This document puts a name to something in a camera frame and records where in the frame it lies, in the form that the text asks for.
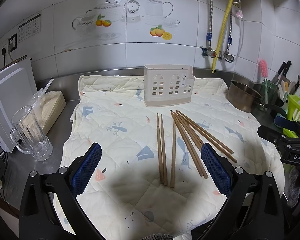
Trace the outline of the green plastic dish rack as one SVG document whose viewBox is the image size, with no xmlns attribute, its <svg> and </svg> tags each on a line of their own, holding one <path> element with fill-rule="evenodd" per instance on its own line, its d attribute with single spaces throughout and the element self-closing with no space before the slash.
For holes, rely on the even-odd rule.
<svg viewBox="0 0 300 240">
<path fill-rule="evenodd" d="M 300 122 L 300 98 L 297 95 L 289 94 L 283 109 L 287 113 L 287 119 Z"/>
</svg>

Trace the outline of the green glass jar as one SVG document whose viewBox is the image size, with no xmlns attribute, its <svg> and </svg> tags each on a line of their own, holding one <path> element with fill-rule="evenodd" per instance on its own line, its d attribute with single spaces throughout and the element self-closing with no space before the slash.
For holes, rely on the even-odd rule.
<svg viewBox="0 0 300 240">
<path fill-rule="evenodd" d="M 259 110 L 266 112 L 268 109 L 266 104 L 271 104 L 274 97 L 277 96 L 277 85 L 268 79 L 264 79 L 261 85 L 260 94 L 262 95 Z"/>
</svg>

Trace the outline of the steel saucepan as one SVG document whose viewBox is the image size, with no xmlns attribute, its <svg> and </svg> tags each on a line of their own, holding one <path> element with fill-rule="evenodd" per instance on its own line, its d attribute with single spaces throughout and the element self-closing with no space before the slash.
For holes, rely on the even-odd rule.
<svg viewBox="0 0 300 240">
<path fill-rule="evenodd" d="M 281 107 L 274 104 L 262 103 L 261 99 L 261 94 L 256 90 L 246 84 L 231 80 L 228 90 L 228 100 L 237 109 L 247 113 L 251 113 L 255 108 L 259 108 L 263 111 L 271 109 L 280 113 L 282 116 L 286 115 L 286 112 Z"/>
</svg>

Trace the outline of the pink bottle brush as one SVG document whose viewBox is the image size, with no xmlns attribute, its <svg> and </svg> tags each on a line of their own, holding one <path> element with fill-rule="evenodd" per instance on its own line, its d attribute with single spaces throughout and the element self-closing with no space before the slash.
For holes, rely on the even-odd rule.
<svg viewBox="0 0 300 240">
<path fill-rule="evenodd" d="M 266 60 L 261 59 L 258 62 L 258 67 L 259 67 L 259 70 L 260 70 L 261 77 L 267 78 L 268 77 L 268 65 L 267 65 Z"/>
</svg>

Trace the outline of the clear glass mug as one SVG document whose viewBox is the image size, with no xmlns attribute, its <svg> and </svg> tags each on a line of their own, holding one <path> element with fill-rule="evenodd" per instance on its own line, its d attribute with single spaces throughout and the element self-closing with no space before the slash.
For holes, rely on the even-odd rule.
<svg viewBox="0 0 300 240">
<path fill-rule="evenodd" d="M 11 120 L 10 138 L 23 154 L 30 154 L 36 161 L 46 161 L 53 146 L 41 128 L 32 106 L 19 109 Z"/>
</svg>

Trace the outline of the cream quilted patterned mat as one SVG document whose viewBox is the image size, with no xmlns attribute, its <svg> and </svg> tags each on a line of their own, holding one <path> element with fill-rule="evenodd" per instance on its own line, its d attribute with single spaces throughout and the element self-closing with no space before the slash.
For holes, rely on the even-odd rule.
<svg viewBox="0 0 300 240">
<path fill-rule="evenodd" d="M 201 177 L 176 130 L 175 187 L 170 188 L 172 107 L 147 107 L 141 76 L 80 76 L 79 104 L 63 146 L 62 166 L 69 166 L 96 142 L 102 158 L 77 201 L 106 239 L 142 239 L 166 233 L 189 239 L 191 230 L 212 220 L 226 197 L 212 179 Z M 178 105 L 199 126 L 234 151 L 232 165 L 248 173 L 271 171 L 279 192 L 284 168 L 275 146 L 257 134 L 259 122 L 226 98 L 222 79 L 196 79 L 191 102 Z M 160 183 L 157 113 L 163 116 L 168 185 Z"/>
</svg>

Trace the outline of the beige plastic utensil holder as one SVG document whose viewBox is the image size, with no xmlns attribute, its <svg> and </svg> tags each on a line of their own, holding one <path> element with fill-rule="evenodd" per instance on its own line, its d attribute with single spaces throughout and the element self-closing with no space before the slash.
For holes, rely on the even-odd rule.
<svg viewBox="0 0 300 240">
<path fill-rule="evenodd" d="M 165 107 L 189 103 L 194 88 L 193 67 L 184 64 L 146 64 L 144 103 Z"/>
</svg>

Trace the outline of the white cutting board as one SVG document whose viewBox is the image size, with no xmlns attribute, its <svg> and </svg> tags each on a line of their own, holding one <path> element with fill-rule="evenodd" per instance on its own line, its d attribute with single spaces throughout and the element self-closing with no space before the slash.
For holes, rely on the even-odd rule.
<svg viewBox="0 0 300 240">
<path fill-rule="evenodd" d="M 11 119 L 22 107 L 28 105 L 37 93 L 29 58 L 0 70 L 0 147 L 8 153 L 14 149 L 10 138 Z"/>
</svg>

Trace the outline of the black handled kitchen knife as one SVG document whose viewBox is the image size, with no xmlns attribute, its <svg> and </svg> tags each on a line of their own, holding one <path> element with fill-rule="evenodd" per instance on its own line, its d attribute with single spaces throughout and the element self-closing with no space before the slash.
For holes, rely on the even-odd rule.
<svg viewBox="0 0 300 240">
<path fill-rule="evenodd" d="M 283 61 L 283 63 L 281 64 L 281 67 L 279 68 L 279 70 L 277 71 L 275 76 L 272 78 L 271 82 L 277 83 L 279 80 L 279 76 L 286 77 L 291 65 L 292 65 L 292 63 L 290 60 L 288 60 L 287 62 Z"/>
</svg>

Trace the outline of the wall valve right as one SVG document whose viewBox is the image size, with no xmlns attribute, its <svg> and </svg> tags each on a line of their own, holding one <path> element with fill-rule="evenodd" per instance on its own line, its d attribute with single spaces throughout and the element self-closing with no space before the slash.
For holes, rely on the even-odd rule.
<svg viewBox="0 0 300 240">
<path fill-rule="evenodd" d="M 219 60 L 224 60 L 228 63 L 232 63 L 234 61 L 234 56 L 232 56 L 231 54 L 229 54 L 228 51 L 224 51 L 224 52 L 220 52 L 219 53 L 219 57 L 218 57 Z"/>
</svg>

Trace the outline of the wall valve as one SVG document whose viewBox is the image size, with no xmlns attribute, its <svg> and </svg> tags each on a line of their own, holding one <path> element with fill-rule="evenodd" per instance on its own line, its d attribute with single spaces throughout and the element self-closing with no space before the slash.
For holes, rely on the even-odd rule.
<svg viewBox="0 0 300 240">
<path fill-rule="evenodd" d="M 228 63 L 232 63 L 234 61 L 234 56 L 232 56 L 231 54 L 229 54 L 228 51 L 224 51 L 224 52 L 220 52 L 219 53 L 219 57 L 218 57 L 219 60 L 224 60 Z"/>
<path fill-rule="evenodd" d="M 203 57 L 210 57 L 215 58 L 216 57 L 216 51 L 212 50 L 211 47 L 204 48 L 203 46 L 200 47 L 202 49 L 202 56 Z"/>
</svg>

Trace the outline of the wall valve left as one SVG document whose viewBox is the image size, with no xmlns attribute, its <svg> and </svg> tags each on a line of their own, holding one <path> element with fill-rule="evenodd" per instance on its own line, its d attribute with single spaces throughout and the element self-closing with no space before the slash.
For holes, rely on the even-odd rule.
<svg viewBox="0 0 300 240">
<path fill-rule="evenodd" d="M 210 57 L 215 58 L 216 57 L 216 51 L 212 50 L 211 47 L 204 48 L 203 46 L 200 47 L 202 49 L 202 56 L 203 57 Z"/>
</svg>

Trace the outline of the wall power socket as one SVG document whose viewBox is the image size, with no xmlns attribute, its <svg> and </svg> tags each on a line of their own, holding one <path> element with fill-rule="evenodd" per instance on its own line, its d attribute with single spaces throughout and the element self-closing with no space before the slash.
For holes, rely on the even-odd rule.
<svg viewBox="0 0 300 240">
<path fill-rule="evenodd" d="M 12 35 L 8 39 L 8 52 L 12 52 L 17 48 L 17 34 Z"/>
</svg>

